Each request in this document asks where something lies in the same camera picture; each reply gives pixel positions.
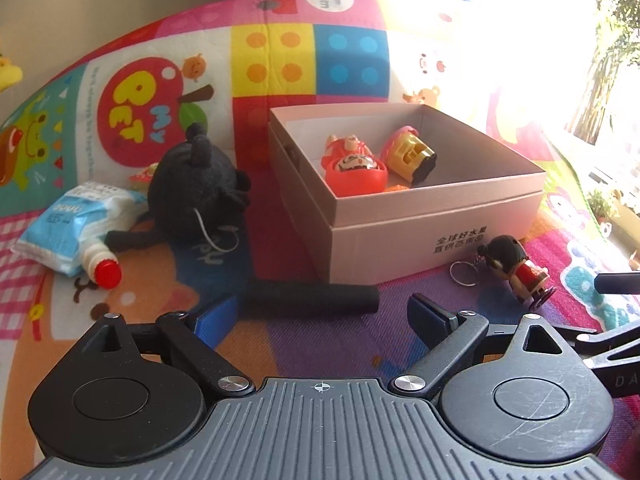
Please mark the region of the black foam cylinder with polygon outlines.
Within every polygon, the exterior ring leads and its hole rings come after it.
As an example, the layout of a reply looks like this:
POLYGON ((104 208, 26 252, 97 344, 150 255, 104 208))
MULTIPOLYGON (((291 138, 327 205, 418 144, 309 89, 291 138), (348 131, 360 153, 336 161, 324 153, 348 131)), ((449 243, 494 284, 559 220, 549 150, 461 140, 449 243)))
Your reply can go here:
POLYGON ((239 300, 242 318, 333 318, 375 314, 380 292, 371 285, 251 280, 239 300))

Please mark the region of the black-haired doll keychain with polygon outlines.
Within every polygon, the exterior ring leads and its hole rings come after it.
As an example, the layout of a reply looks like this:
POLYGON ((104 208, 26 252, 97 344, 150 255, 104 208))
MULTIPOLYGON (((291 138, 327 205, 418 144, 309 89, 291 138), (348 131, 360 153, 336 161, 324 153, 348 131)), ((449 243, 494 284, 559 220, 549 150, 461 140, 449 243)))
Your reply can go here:
POLYGON ((529 312, 538 310, 555 292, 548 269, 534 263, 521 242, 511 235, 499 235, 480 244, 472 261, 451 263, 450 278, 462 287, 474 287, 480 280, 481 264, 508 283, 515 298, 529 312))

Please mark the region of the black plush mouse toy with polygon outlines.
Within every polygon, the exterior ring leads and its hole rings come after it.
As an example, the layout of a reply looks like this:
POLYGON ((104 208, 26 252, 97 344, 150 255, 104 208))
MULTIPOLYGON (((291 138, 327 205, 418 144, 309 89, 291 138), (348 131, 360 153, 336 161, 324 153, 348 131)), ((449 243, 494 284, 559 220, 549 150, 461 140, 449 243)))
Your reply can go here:
POLYGON ((206 127, 194 122, 186 128, 186 140, 165 153, 153 174, 148 191, 152 228, 111 231, 104 243, 112 252, 126 252, 172 240, 206 240, 242 219, 251 186, 250 177, 209 140, 206 127))

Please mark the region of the red daruma doll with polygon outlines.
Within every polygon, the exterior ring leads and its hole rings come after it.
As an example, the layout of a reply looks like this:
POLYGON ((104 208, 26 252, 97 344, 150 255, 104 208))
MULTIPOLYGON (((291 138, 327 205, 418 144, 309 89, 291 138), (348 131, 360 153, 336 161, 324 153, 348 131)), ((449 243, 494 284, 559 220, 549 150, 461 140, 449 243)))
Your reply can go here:
POLYGON ((388 172, 367 144, 354 136, 326 138, 320 160, 326 185, 337 197, 369 195, 385 190, 388 172))

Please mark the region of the small potted plant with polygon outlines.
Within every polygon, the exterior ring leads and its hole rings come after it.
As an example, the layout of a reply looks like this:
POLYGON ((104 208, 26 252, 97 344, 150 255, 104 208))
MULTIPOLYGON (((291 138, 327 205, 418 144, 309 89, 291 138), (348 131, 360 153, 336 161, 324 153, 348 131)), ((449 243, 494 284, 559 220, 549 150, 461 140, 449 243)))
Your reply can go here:
POLYGON ((600 188, 594 188, 587 194, 587 204, 598 222, 600 232, 605 238, 609 238, 613 232, 612 220, 618 216, 614 195, 600 188))

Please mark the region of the small white bottle red cap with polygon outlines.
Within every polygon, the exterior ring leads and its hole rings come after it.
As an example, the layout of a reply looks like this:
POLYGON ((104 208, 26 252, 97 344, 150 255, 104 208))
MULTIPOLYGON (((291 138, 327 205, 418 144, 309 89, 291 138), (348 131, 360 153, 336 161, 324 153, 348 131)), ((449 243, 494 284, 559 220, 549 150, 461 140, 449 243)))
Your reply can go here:
POLYGON ((99 240, 85 247, 81 264, 90 280, 106 290, 114 289, 122 280, 117 257, 99 240))

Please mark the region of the small green red figurine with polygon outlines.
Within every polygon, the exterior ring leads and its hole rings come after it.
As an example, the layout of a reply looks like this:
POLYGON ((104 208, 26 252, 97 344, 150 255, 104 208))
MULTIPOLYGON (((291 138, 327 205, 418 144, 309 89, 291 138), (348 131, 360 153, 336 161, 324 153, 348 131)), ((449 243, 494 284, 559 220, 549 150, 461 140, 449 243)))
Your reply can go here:
POLYGON ((138 171, 136 174, 133 174, 132 176, 130 176, 129 177, 130 188, 143 195, 148 194, 151 181, 154 177, 155 171, 157 170, 157 166, 158 166, 158 163, 154 162, 154 164, 147 166, 146 168, 138 171))

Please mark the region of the pink cardboard box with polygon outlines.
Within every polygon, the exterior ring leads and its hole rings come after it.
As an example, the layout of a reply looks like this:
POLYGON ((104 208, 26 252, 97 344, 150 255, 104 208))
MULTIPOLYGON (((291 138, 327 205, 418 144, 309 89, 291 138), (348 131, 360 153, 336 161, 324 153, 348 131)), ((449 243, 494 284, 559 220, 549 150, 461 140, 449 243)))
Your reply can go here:
POLYGON ((544 194, 542 168, 426 105, 340 103, 278 107, 271 167, 296 232, 323 281, 371 285, 462 259, 493 237, 524 237, 544 194), (354 134, 374 152, 411 126, 434 148, 420 188, 338 197, 320 165, 328 136, 354 134))

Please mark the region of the blue tissue pack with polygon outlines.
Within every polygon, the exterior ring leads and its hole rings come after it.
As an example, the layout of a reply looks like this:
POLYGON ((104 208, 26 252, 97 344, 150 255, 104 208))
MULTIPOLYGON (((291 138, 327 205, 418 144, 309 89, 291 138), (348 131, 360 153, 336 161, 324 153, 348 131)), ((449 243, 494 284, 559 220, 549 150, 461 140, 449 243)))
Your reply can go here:
POLYGON ((104 240, 111 231, 129 231, 148 210, 146 197, 116 186, 87 181, 67 191, 23 232, 12 252, 74 276, 93 272, 97 255, 113 258, 104 240))

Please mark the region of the colourful cartoon play mat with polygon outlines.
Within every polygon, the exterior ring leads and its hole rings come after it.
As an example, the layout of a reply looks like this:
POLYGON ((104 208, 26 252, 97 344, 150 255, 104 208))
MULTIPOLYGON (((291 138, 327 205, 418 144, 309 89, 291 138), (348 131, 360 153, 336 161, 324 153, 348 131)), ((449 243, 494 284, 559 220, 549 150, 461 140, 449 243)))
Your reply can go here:
POLYGON ((398 103, 420 93, 539 164, 544 195, 525 239, 556 293, 545 316, 595 330, 638 318, 634 297, 598 298, 587 266, 620 260, 596 235, 570 165, 533 126, 509 132, 498 100, 466 64, 485 41, 480 14, 449 0, 407 11, 395 0, 224 0, 171 15, 95 50, 31 96, 1 130, 1 474, 41 460, 27 403, 73 342, 106 312, 133 323, 203 307, 246 278, 316 279, 268 162, 270 110, 398 103), (111 290, 18 256, 13 244, 85 180, 124 186, 202 122, 250 176, 241 244, 162 243, 120 260, 111 290))

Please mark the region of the large palm plant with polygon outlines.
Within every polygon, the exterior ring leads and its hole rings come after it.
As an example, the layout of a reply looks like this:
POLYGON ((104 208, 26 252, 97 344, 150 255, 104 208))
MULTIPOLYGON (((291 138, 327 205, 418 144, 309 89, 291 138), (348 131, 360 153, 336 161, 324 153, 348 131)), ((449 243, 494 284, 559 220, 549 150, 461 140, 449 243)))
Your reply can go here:
POLYGON ((618 72, 639 64, 639 0, 596 0, 596 43, 584 104, 570 130, 576 138, 596 144, 618 72))

